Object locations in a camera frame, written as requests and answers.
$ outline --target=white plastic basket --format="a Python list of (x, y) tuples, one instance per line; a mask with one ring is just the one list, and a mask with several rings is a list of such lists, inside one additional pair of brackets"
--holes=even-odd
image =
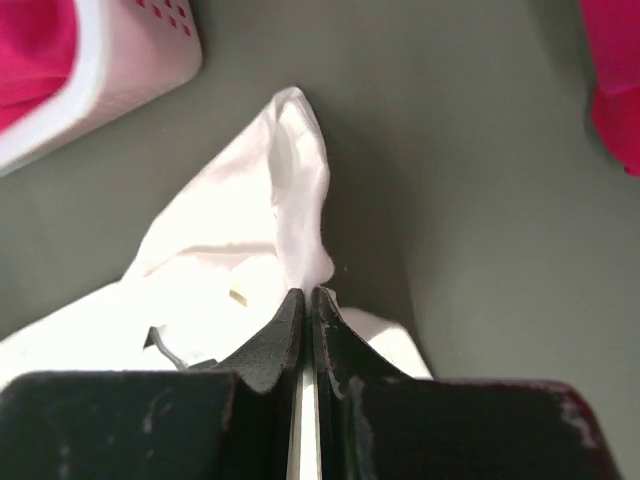
[(65, 86), (0, 132), (0, 176), (191, 79), (202, 61), (188, 0), (75, 0)]

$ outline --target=gray floor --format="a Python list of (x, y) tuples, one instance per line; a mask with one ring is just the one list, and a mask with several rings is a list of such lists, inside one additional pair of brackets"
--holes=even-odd
[(194, 4), (196, 80), (0, 180), (0, 335), (116, 279), (297, 84), (328, 144), (341, 298), (409, 325), (440, 375), (576, 385), (640, 477), (640, 181), (586, 120), (577, 0)]

